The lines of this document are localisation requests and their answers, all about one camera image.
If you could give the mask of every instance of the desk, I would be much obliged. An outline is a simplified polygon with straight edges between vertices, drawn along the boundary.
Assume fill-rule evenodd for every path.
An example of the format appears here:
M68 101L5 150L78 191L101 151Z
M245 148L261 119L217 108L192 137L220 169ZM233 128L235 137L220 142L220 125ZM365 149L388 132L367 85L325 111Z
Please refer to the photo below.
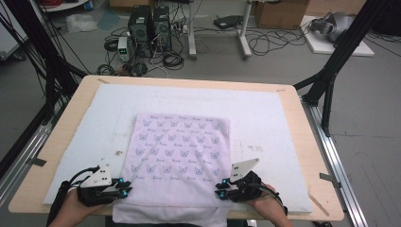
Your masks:
M308 215L290 215L289 218L305 220L343 219L342 208L333 185L319 178L319 174L327 174L327 170L306 119L304 109L292 86L185 79L143 79L101 76L88 76L82 81L38 156L40 159L46 160L47 163L43 167L31 167L9 204L10 212L33 214L48 213L50 207L43 204L44 196L52 182L62 154L71 142L79 122L90 106L97 88L102 83L277 93L286 114L293 145L300 161L309 198L313 206L312 213ZM97 212L97 214L110 216L112 214L112 207L106 207ZM255 212L233 211L229 214L228 218L261 217Z
M252 1L247 0L244 10L244 17L242 19L242 28L238 31L238 38L241 43L241 47L244 50L244 60L248 59L252 53L251 49L248 45L248 41L245 37L245 32L247 31L248 20L251 14ZM188 33L188 48L189 48L189 57L192 60L197 58L197 47L195 46L195 34L194 34L194 0L189 0L189 33Z

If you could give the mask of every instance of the floor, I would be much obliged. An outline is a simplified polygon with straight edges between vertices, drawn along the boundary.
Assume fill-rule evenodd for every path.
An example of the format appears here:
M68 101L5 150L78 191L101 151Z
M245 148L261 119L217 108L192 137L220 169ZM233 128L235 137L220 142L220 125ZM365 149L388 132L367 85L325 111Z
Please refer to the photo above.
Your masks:
M104 19L104 8L91 12L71 9L54 14L55 23L65 25L62 18L74 13ZM199 16L196 25L213 27L216 16ZM104 38L111 31L127 24L120 18L108 29L91 32L65 33L64 38L85 63L90 72L104 63ZM242 59L242 50L234 32L205 31L196 33L198 58L191 61L185 46L184 67L179 71L160 69L148 77L171 79L207 79L257 83L295 84L319 72L329 56L312 54L307 44L287 45L266 56L253 55ZM392 52L401 54L401 43L374 40ZM352 57L336 80L330 131L348 179L369 226L401 226L401 84L400 56L365 40L375 52L373 58ZM260 42L258 49L266 49ZM64 47L69 61L81 67L72 51ZM122 63L114 61L112 66ZM303 95L307 89L299 91ZM0 61L0 158L11 148L27 124L44 104L42 89L29 61ZM12 193L0 208L2 226L43 226L46 216L11 214L8 203ZM333 226L352 226L346 216ZM313 226L311 222L293 221L294 226ZM104 226L104 219L91 217L80 226ZM259 221L258 226L270 226Z

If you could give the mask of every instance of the patterned cloth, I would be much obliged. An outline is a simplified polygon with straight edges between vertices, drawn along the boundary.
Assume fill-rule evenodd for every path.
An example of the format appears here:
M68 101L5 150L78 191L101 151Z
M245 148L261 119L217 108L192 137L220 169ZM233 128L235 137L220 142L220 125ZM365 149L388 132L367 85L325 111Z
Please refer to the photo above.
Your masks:
M121 174L132 191L114 222L225 226L231 203L214 191L230 177L229 135L227 119L138 114Z

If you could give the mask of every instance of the white cloth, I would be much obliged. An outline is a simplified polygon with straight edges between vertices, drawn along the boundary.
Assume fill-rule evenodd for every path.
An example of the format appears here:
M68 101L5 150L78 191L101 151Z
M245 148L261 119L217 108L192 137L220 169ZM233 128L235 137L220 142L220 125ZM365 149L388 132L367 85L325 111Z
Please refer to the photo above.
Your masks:
M226 226L231 203L214 191L230 177L229 138L227 119L139 113L121 173L132 191L113 221Z

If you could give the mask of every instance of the hand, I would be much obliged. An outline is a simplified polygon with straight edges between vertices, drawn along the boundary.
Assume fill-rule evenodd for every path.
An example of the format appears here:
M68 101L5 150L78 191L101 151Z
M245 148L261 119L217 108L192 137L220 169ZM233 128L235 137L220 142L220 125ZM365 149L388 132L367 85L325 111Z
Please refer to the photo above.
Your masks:
M87 207L78 200L77 189L68 192L65 197L64 204L56 218L49 227L72 227L83 222L94 211L104 207L105 205L97 205Z
M265 184L265 186L275 192L271 185ZM278 201L266 193L257 199L245 201L245 203L250 205L264 219L271 221L276 227L292 226Z

